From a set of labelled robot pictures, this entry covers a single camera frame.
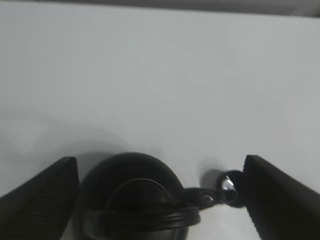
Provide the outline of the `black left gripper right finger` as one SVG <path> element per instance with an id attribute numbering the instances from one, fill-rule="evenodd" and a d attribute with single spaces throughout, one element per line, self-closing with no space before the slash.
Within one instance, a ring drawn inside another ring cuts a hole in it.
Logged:
<path id="1" fill-rule="evenodd" d="M 262 240 L 318 240 L 320 195 L 258 155 L 243 166 L 245 207 Z"/>

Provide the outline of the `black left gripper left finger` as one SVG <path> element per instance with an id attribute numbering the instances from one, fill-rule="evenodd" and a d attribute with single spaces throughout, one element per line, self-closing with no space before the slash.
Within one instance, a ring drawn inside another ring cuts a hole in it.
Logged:
<path id="1" fill-rule="evenodd" d="M 77 160 L 63 157 L 0 198 L 2 240 L 59 240 L 79 191 Z"/>

